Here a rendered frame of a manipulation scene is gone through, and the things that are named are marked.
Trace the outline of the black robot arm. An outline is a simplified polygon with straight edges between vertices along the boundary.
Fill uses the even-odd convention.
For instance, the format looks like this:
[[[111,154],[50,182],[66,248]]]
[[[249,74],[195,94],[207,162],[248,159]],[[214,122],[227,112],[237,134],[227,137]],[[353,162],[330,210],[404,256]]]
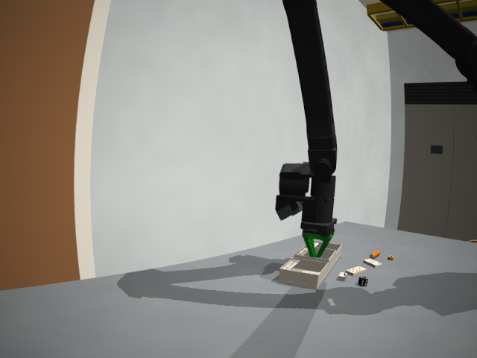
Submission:
[[[477,93],[477,36],[433,0],[380,0],[454,58]],[[300,80],[309,161],[285,163],[279,174],[275,210],[280,220],[302,211],[302,222],[317,223],[317,198],[335,197],[337,140],[323,37],[316,0],[282,0]],[[468,79],[469,78],[469,79]],[[335,150],[336,147],[336,150]],[[314,182],[315,174],[315,182]],[[309,178],[312,178],[310,196]],[[293,196],[291,196],[293,195]]]

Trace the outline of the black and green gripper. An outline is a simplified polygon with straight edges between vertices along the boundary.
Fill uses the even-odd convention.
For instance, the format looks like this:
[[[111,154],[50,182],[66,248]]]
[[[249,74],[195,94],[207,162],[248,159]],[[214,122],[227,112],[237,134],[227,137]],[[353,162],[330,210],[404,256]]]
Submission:
[[[302,235],[310,257],[320,258],[335,233],[334,224],[337,224],[337,219],[332,217],[334,198],[333,202],[332,198],[326,198],[325,202],[322,202],[322,198],[317,200],[319,200],[317,223],[301,222],[300,229],[303,229]],[[318,254],[315,252],[314,239],[323,241]]]

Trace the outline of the black die with white pips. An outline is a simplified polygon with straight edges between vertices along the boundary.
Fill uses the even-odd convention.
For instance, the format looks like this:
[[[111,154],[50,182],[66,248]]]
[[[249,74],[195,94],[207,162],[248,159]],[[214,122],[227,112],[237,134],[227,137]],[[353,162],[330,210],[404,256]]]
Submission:
[[[358,284],[359,286],[366,286],[368,279],[366,277],[359,277]]]

